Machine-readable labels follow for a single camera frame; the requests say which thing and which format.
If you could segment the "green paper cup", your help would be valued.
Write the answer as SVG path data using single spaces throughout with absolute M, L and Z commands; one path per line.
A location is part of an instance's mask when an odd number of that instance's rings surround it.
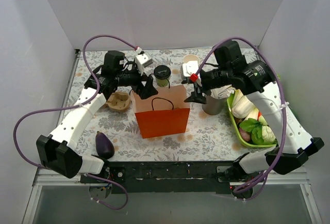
M 167 78 L 156 78 L 156 84 L 159 87 L 169 87 L 170 88 L 170 77 Z

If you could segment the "black plastic cup lid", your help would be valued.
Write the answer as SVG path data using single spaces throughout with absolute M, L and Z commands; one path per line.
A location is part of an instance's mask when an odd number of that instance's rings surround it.
M 166 65 L 159 65 L 154 69 L 154 76 L 157 79 L 168 79 L 171 76 L 171 69 Z

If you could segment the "orange paper bag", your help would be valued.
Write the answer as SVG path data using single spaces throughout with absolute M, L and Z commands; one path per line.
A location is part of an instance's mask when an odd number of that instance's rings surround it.
M 145 100 L 134 92 L 130 94 L 142 138 L 184 133 L 190 113 L 186 88 L 177 85 L 157 90 L 157 95 Z

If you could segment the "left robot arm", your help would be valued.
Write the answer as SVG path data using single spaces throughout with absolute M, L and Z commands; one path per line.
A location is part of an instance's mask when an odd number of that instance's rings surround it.
M 39 136 L 36 145 L 43 167 L 69 179 L 79 173 L 90 173 L 100 183 L 109 179 L 105 160 L 94 155 L 75 152 L 78 140 L 96 112 L 107 102 L 118 87 L 130 86 L 141 99 L 154 96 L 158 91 L 153 78 L 144 69 L 153 62 L 146 52 L 126 61 L 125 54 L 108 51 L 104 63 L 92 71 L 72 109 L 48 136 Z

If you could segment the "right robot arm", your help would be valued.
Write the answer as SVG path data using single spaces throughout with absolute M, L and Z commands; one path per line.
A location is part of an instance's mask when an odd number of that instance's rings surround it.
M 266 58 L 248 63 L 238 41 L 249 44 L 246 39 L 231 37 L 212 47 L 197 71 L 183 81 L 194 85 L 194 91 L 185 101 L 205 104 L 207 91 L 226 85 L 241 90 L 259 109 L 278 145 L 240 156 L 228 171 L 242 182 L 252 173 L 265 170 L 288 174 L 304 165 L 324 142 L 319 137 L 312 137 L 298 122 L 285 101 L 279 78 Z

